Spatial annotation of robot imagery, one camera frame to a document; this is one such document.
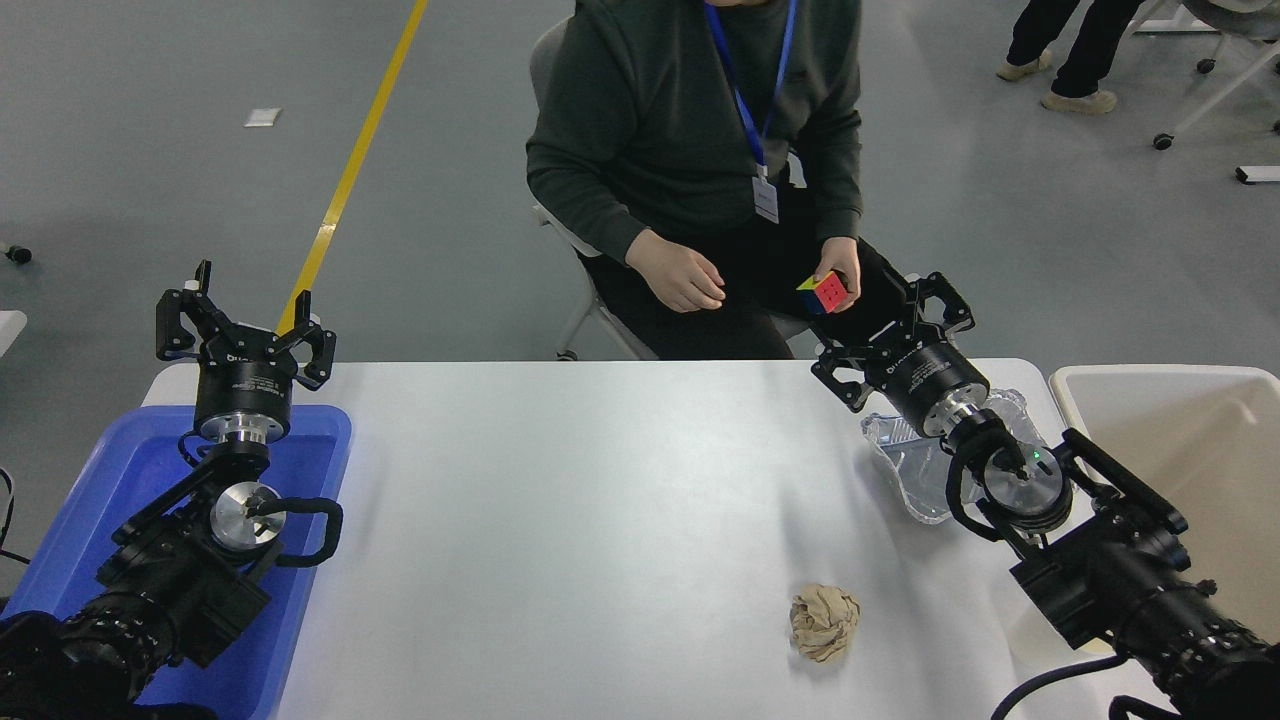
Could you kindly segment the person's left hand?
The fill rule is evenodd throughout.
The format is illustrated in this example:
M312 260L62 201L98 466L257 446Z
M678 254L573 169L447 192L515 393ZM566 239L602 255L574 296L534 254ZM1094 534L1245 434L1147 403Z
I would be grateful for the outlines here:
M849 236L835 236L820 245L820 258L813 273L814 282L820 283L828 275L836 275L845 287L845 296L828 310L837 314L849 310L861 297L861 264L858 240Z

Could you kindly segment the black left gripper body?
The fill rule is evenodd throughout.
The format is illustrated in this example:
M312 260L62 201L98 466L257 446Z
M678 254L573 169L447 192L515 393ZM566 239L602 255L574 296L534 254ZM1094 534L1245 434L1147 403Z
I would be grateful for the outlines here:
M293 378L268 357L276 342L270 331L219 331L202 342L195 420L206 423L236 413L288 423Z

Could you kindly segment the person's right hand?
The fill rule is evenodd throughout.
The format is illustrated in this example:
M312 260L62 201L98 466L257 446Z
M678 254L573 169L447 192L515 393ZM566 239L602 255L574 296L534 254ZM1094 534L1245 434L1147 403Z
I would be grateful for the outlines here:
M658 301L675 313L722 309L727 295L716 265L699 251L641 231L625 263L645 281Z

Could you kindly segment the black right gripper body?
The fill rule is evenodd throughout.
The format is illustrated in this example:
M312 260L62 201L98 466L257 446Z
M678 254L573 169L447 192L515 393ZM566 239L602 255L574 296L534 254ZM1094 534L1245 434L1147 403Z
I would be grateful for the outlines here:
M959 427L989 397L986 377L946 340L873 354L870 383L911 427Z

